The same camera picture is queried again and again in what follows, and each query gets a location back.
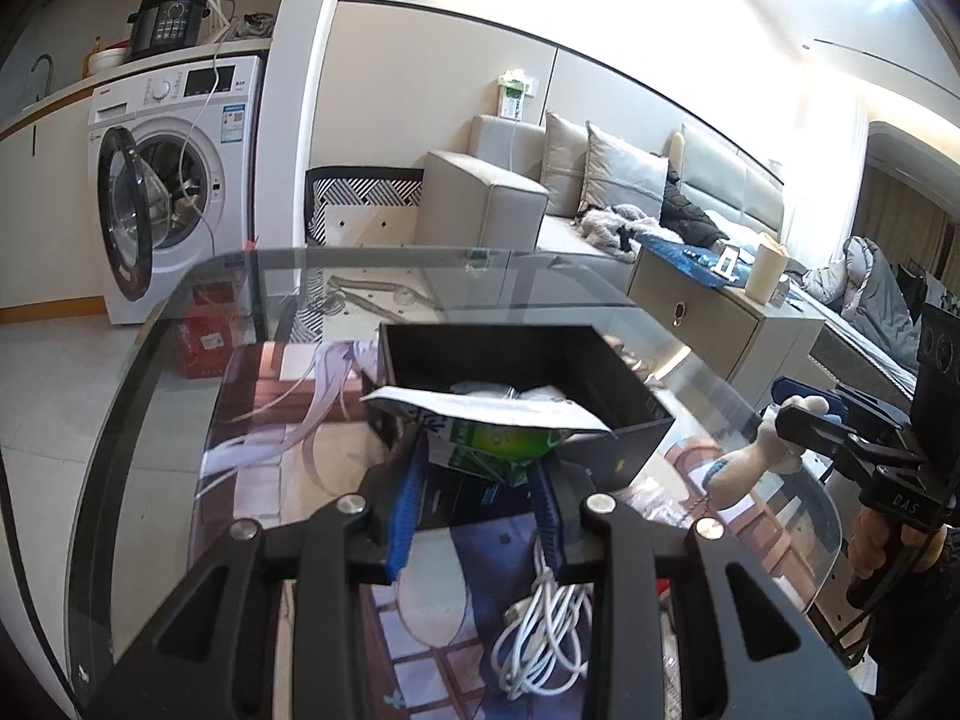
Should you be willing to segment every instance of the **white door frame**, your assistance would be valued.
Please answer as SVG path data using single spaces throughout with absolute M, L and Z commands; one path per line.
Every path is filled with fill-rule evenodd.
M 337 0 L 281 0 L 260 99 L 253 187 L 258 248 L 302 247 L 304 177 Z

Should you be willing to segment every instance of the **energy label sticker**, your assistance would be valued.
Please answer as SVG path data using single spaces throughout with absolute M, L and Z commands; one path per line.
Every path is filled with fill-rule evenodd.
M 224 105 L 224 120 L 220 124 L 220 142 L 236 143 L 243 140 L 243 119 L 247 104 Z

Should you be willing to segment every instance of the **curtain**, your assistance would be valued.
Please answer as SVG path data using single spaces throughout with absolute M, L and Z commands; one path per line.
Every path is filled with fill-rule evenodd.
M 947 212 L 877 167 L 867 165 L 853 234 L 875 242 L 891 265 L 911 259 L 927 272 L 937 268 Z
M 853 229 L 870 121 L 856 79 L 810 74 L 784 184 L 782 240 L 790 256 L 820 268 L 840 256 Z
M 953 246 L 950 247 L 947 266 L 940 280 L 954 295 L 960 295 L 960 229 L 953 233 Z

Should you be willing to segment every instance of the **glass tabletop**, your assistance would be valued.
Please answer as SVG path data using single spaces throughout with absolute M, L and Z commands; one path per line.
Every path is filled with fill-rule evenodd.
M 253 517 L 269 528 L 309 517 L 356 490 L 366 469 L 384 460 L 387 450 L 359 402 L 384 380 L 377 352 L 384 322 L 592 326 L 674 418 L 617 497 L 679 525 L 704 514 L 723 518 L 799 608 L 827 578 L 840 527 L 818 481 L 805 469 L 768 472 L 736 505 L 715 512 L 701 487 L 704 474 L 749 443 L 757 416 L 593 271 L 549 254 L 448 248 L 224 255 L 195 266 L 141 334 L 90 463 L 66 622 L 70 678 L 83 702 L 233 519 Z M 510 560 L 529 565 L 529 505 L 511 509 L 510 499 L 509 490 L 501 495 L 502 517 L 486 531 L 421 517 L 411 566 L 395 587 L 368 596 L 371 619 L 384 626 L 384 658 L 396 637 L 416 642 L 414 654 L 439 648 L 437 658 L 449 655 L 448 645 L 465 652 L 470 641 L 486 652 L 475 630 L 483 628 L 482 572 L 463 555 L 488 542 L 487 557 L 501 568 Z M 411 591 L 439 576 L 423 566 L 441 564 L 441 590 Z M 443 591 L 460 600 L 433 603 Z M 519 586 L 515 600 L 528 591 L 529 583 Z M 411 611 L 418 597 L 455 609 L 446 621 L 426 619 L 429 610 Z M 403 620 L 402 632 L 387 630 L 391 615 Z M 472 689 L 460 700 L 472 701 L 482 681 Z

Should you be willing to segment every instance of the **kitchen faucet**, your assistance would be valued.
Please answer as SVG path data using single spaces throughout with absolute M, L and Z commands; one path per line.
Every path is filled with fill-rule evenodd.
M 40 62 L 42 62 L 45 59 L 47 60 L 47 63 L 50 65 L 50 67 L 47 68 L 47 85 L 43 90 L 43 96 L 46 98 L 50 96 L 50 81 L 53 80 L 53 77 L 54 77 L 54 58 L 51 57 L 49 53 L 42 53 L 40 56 L 37 57 L 37 61 L 34 62 L 34 66 L 32 66 L 32 68 L 30 69 L 30 72 L 32 73 L 33 71 L 35 71 L 37 69 L 37 66 L 40 65 Z

